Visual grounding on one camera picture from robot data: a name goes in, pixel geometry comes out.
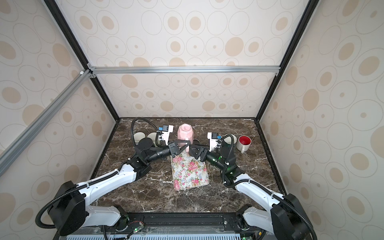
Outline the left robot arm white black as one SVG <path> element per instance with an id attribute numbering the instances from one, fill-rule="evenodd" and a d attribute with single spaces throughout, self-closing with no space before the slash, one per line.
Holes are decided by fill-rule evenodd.
<path id="1" fill-rule="evenodd" d="M 124 232 L 131 222 L 120 206 L 93 207 L 91 204 L 144 177 L 151 170 L 152 162 L 174 158 L 190 145 L 191 141 L 175 140 L 155 147 L 149 138 L 140 140 L 138 145 L 134 145 L 134 155 L 114 171 L 79 184 L 72 181 L 62 184 L 55 198 L 37 213 L 36 225 L 42 229 L 57 229 L 60 236 L 93 226 L 108 226 Z"/>

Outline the pink mug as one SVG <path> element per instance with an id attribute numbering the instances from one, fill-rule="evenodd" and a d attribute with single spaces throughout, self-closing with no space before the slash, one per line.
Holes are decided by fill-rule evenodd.
<path id="1" fill-rule="evenodd" d="M 194 141 L 194 130 L 189 124 L 182 124 L 178 128 L 178 139 L 190 141 L 192 144 Z"/>

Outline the black mug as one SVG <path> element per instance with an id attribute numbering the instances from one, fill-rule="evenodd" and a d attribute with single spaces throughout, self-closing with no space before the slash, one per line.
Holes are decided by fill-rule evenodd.
<path id="1" fill-rule="evenodd" d="M 194 140 L 193 140 L 193 144 L 194 144 L 194 145 L 200 145 L 201 142 L 200 142 L 198 139 L 194 139 Z"/>

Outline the white mug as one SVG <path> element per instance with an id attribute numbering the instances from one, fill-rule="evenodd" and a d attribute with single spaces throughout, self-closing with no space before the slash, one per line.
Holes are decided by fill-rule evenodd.
<path id="1" fill-rule="evenodd" d="M 249 149 L 251 143 L 252 140 L 250 137 L 240 136 L 237 141 L 237 149 L 243 154 Z"/>

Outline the grey mug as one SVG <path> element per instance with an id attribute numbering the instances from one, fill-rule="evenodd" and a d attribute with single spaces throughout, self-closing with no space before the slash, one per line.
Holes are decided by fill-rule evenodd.
<path id="1" fill-rule="evenodd" d="M 137 132 L 134 134 L 133 138 L 135 145 L 138 145 L 142 139 L 146 138 L 146 135 L 143 132 Z"/>

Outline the light green mug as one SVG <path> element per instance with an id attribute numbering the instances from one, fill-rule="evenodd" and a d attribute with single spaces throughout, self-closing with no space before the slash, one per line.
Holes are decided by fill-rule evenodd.
<path id="1" fill-rule="evenodd" d="M 154 145 L 156 145 L 157 132 L 153 132 L 153 133 L 148 134 L 148 138 L 150 138 L 152 140 L 152 142 L 154 143 Z"/>

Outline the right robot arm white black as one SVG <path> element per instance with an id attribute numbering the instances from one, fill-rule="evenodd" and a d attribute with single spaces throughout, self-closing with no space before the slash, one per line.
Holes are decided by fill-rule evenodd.
<path id="1" fill-rule="evenodd" d="M 253 180 L 237 166 L 233 148 L 211 151 L 207 146 L 190 145 L 189 154 L 218 168 L 225 187 L 245 194 L 263 208 L 248 207 L 240 213 L 246 227 L 260 228 L 274 234 L 278 240 L 318 238 L 300 201 L 292 194 L 279 194 Z"/>

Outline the dark green mug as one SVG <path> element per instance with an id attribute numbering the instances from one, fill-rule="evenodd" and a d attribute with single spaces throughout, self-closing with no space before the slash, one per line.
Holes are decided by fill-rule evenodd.
<path id="1" fill-rule="evenodd" d="M 227 145 L 236 145 L 237 143 L 237 137 L 233 134 L 228 134 L 228 136 L 226 138 L 224 138 L 224 142 L 227 144 Z"/>

